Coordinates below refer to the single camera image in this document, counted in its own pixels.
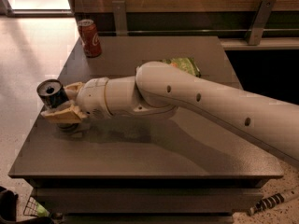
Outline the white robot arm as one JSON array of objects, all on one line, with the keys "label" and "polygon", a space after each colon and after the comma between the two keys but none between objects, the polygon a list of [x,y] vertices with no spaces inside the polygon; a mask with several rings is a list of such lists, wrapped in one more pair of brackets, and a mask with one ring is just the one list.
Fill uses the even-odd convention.
[{"label": "white robot arm", "polygon": [[132,77],[94,78],[67,86],[57,79],[36,89],[51,123],[113,117],[170,117],[182,107],[299,164],[299,106],[196,77],[171,64],[148,62]]}]

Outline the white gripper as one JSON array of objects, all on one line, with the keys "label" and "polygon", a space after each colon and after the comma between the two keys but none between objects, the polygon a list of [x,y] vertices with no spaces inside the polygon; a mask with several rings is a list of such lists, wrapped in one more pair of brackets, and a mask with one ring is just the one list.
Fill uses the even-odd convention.
[{"label": "white gripper", "polygon": [[94,78],[86,82],[75,82],[64,86],[69,100],[76,100],[77,105],[63,106],[60,109],[48,109],[41,116],[50,123],[76,124],[87,117],[89,119],[108,119],[110,113],[106,104],[107,77]]}]

